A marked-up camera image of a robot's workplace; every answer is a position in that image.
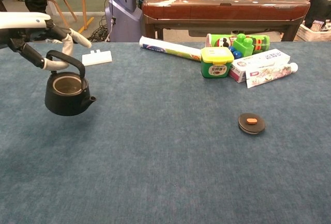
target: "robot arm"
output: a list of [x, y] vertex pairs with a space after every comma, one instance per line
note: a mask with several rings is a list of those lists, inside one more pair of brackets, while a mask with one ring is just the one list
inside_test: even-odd
[[57, 27], [51, 17], [44, 13], [0, 12], [0, 19], [0, 46], [8, 46], [13, 52], [18, 52], [36, 67], [44, 70], [61, 70], [69, 64], [44, 58], [26, 43], [33, 41], [41, 33], [61, 40], [64, 44], [62, 52], [69, 56], [72, 54], [74, 41], [87, 48], [92, 46], [91, 42], [71, 28]]

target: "chair leg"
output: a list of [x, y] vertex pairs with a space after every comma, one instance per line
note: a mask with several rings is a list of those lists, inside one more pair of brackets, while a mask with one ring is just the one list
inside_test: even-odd
[[70, 5], [69, 5], [69, 3], [67, 2], [67, 0], [63, 0], [63, 1], [64, 1], [64, 3], [67, 5], [67, 7], [68, 7], [70, 13], [72, 14], [72, 17], [74, 18], [74, 20], [77, 21], [77, 17], [76, 17], [76, 15], [73, 13], [72, 8], [70, 7]]
[[51, 2], [55, 5], [55, 7], [56, 7], [56, 9], [57, 9], [57, 12], [58, 12], [59, 15], [61, 16], [61, 18], [62, 18], [64, 24], [67, 26], [67, 28], [69, 28], [70, 26], [69, 26], [69, 24], [68, 24], [66, 18], [64, 17], [64, 15], [63, 15], [63, 13], [62, 13], [62, 11], [61, 11], [59, 5], [57, 4], [57, 2], [54, 1], [54, 0], [49, 0], [49, 1], [51, 1]]

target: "teapot lid opening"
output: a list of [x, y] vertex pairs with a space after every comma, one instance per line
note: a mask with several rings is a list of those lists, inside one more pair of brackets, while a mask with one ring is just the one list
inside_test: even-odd
[[64, 95], [74, 95], [82, 91], [82, 81], [74, 76], [58, 77], [53, 82], [53, 88]]

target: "blue toy ball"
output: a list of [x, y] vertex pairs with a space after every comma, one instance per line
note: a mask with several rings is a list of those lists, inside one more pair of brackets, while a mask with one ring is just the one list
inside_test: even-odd
[[234, 47], [228, 47], [228, 48], [232, 53], [236, 50]]
[[239, 51], [234, 51], [233, 53], [234, 59], [242, 58], [243, 54]]

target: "green lid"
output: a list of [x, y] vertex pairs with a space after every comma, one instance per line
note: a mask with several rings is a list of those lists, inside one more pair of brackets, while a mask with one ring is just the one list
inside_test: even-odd
[[213, 65], [224, 65], [234, 60], [232, 52], [227, 47], [205, 47], [201, 49], [202, 61]]

